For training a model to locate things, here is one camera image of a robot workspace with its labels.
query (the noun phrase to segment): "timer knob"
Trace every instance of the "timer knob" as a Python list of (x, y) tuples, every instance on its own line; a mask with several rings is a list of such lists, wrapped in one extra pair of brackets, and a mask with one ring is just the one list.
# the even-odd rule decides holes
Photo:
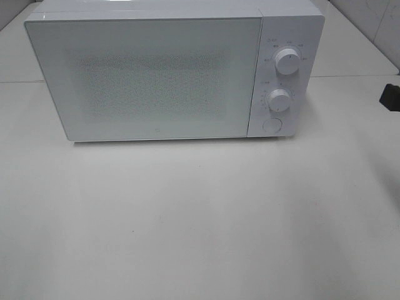
[(292, 97), (285, 89), (276, 89), (267, 97), (270, 110), (281, 113), (290, 107)]
[(299, 69), (300, 52), (293, 47), (286, 47), (274, 55), (275, 68), (282, 75), (290, 75)]

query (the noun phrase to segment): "white table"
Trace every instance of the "white table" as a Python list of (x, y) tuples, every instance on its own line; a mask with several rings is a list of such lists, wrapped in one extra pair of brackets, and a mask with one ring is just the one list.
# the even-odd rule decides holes
[[(313, 77), (396, 75), (399, 70), (333, 5), (314, 0), (326, 15)], [(43, 81), (23, 26), (38, 3), (0, 31), (0, 83)]]
[(26, 59), (0, 71), (39, 81), (0, 83), (0, 300), (399, 299), (400, 77), (312, 78), (293, 138), (73, 144)]

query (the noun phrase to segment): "microwave door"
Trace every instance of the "microwave door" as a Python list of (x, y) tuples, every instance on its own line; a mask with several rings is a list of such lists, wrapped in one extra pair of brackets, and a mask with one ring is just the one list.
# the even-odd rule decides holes
[(71, 141), (247, 134), (261, 18), (26, 27)]

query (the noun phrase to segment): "white microwave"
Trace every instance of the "white microwave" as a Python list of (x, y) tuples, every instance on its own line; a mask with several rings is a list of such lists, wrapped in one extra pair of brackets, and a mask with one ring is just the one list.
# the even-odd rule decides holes
[(25, 22), (70, 141), (292, 136), (309, 0), (45, 0)]

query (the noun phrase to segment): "black object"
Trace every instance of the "black object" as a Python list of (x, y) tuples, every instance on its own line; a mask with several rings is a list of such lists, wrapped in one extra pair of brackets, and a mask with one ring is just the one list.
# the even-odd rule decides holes
[(379, 102), (390, 111), (400, 111), (400, 87), (387, 84)]

